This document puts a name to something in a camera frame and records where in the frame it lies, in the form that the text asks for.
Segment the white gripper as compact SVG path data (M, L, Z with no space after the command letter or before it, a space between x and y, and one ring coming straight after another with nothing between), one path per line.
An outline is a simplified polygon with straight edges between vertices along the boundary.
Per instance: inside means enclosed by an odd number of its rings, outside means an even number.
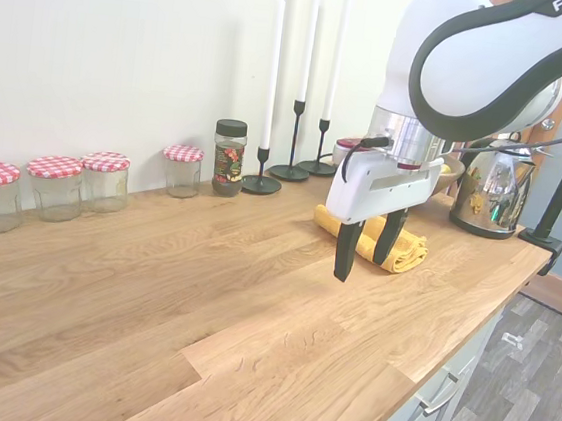
M334 276L341 282L350 275L364 222L386 214L384 228L373 251L373 262L382 265L398 240L412 206L428 200L441 175L441 158L419 169L400 169L394 158L380 150L346 156L336 171L326 209L343 223L339 228Z

